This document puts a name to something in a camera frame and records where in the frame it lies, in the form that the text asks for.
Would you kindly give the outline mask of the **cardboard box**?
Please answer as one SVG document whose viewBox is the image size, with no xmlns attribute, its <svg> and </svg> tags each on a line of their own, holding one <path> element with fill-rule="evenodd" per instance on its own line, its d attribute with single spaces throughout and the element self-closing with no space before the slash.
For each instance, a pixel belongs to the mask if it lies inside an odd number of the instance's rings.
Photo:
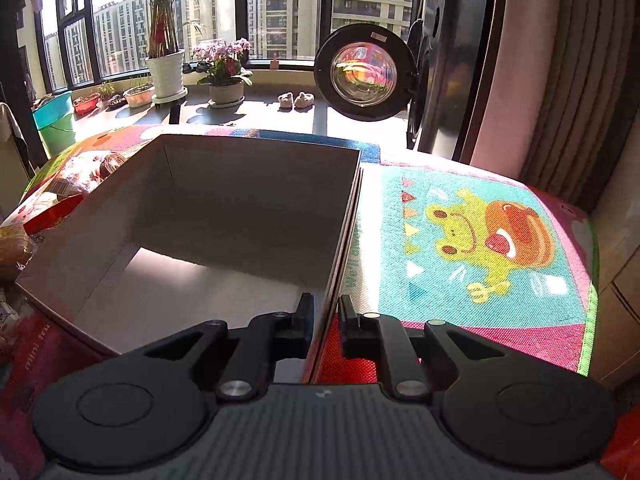
<svg viewBox="0 0 640 480">
<path fill-rule="evenodd" d="M 17 283 L 107 356 L 208 320 L 244 327 L 303 294 L 320 340 L 360 181 L 351 148 L 163 134 L 47 232 Z"/>
</svg>

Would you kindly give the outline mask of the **colourful cartoon blanket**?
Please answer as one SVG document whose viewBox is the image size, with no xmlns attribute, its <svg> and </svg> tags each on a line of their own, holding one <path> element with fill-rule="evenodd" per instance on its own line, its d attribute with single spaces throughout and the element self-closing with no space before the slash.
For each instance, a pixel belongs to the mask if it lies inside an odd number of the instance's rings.
<svg viewBox="0 0 640 480">
<path fill-rule="evenodd" d="M 42 313 L 72 348 L 40 380 L 25 417 L 1 423 L 6 460 L 29 479 L 604 479 L 598 460 L 512 469 L 462 448 L 423 405 L 383 392 L 373 362 L 342 355 L 337 304 L 407 328 L 442 320 L 588 375 L 594 289 L 585 219 L 525 186 L 452 165 L 366 164 L 326 332 L 303 359 L 278 362 L 259 399 L 226 405 L 182 451 L 143 467 L 47 462 L 32 426 L 44 389 L 122 354 L 89 347 Z M 614 432 L 608 446 L 616 438 Z"/>
</svg>

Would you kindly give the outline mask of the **green teal bucket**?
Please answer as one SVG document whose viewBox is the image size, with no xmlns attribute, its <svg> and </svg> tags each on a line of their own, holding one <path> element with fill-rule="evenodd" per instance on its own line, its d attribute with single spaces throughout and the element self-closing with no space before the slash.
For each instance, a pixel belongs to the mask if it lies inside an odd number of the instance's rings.
<svg viewBox="0 0 640 480">
<path fill-rule="evenodd" d="M 62 153 L 76 142 L 75 110 L 69 91 L 40 105 L 32 116 L 50 157 Z"/>
</svg>

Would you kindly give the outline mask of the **red small planter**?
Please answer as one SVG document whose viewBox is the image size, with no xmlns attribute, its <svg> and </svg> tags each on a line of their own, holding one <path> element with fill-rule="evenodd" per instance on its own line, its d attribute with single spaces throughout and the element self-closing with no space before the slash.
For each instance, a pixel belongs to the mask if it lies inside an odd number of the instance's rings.
<svg viewBox="0 0 640 480">
<path fill-rule="evenodd" d="M 82 98 L 74 99 L 74 112 L 78 116 L 90 114 L 98 107 L 100 101 L 101 98 L 98 92 L 91 93 L 88 96 L 83 96 Z"/>
</svg>

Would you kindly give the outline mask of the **small white planter bowl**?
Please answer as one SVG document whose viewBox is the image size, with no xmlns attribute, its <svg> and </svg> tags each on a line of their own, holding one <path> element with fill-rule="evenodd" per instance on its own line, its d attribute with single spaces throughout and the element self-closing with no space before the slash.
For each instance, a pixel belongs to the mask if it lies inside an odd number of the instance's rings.
<svg viewBox="0 0 640 480">
<path fill-rule="evenodd" d="M 130 108 L 139 108 L 147 106 L 152 102 L 154 92 L 154 86 L 150 82 L 147 82 L 146 84 L 138 84 L 126 90 L 124 92 L 124 98 Z"/>
</svg>

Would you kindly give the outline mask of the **striped curtain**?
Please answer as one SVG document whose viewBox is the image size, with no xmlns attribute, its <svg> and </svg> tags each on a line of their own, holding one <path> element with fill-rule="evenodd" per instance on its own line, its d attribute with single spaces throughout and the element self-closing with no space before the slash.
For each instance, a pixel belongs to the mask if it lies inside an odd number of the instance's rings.
<svg viewBox="0 0 640 480">
<path fill-rule="evenodd" d="M 639 0 L 495 0 L 471 165 L 585 211 L 639 110 Z"/>
</svg>

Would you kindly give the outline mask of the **pink flower pot plant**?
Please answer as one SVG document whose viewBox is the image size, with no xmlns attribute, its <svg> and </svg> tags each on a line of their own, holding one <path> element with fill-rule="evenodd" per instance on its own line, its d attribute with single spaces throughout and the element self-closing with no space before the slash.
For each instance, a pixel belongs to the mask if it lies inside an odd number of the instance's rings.
<svg viewBox="0 0 640 480">
<path fill-rule="evenodd" d="M 253 73 L 246 68 L 250 42 L 240 38 L 228 42 L 223 39 L 201 41 L 193 51 L 196 71 L 202 73 L 198 84 L 209 91 L 209 105 L 216 108 L 241 104 L 245 88 L 253 84 Z"/>
</svg>

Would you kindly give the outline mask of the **pair of small slippers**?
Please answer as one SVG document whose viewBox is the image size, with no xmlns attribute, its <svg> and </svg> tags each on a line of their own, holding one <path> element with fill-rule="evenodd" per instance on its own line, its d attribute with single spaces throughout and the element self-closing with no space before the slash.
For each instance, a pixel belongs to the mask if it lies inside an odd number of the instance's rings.
<svg viewBox="0 0 640 480">
<path fill-rule="evenodd" d="M 292 92 L 285 92 L 278 96 L 279 110 L 308 110 L 314 106 L 314 95 L 308 92 L 299 92 L 294 96 Z"/>
</svg>

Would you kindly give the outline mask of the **dark washing machine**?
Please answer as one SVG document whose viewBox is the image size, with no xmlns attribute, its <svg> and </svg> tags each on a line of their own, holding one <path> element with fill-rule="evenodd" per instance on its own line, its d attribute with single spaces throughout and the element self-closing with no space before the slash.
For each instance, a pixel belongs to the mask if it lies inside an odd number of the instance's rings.
<svg viewBox="0 0 640 480">
<path fill-rule="evenodd" d="M 410 28 L 418 80 L 407 148 L 457 162 L 486 53 L 488 0 L 426 0 Z"/>
</svg>

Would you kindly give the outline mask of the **tall plant in white pot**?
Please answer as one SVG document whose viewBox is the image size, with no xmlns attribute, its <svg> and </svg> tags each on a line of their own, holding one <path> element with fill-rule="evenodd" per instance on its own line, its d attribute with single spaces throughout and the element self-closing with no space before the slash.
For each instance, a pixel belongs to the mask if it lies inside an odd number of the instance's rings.
<svg viewBox="0 0 640 480">
<path fill-rule="evenodd" d="M 150 14 L 146 66 L 154 84 L 152 102 L 168 105 L 188 94 L 182 74 L 184 50 L 178 44 L 174 13 L 176 0 L 146 1 Z"/>
</svg>

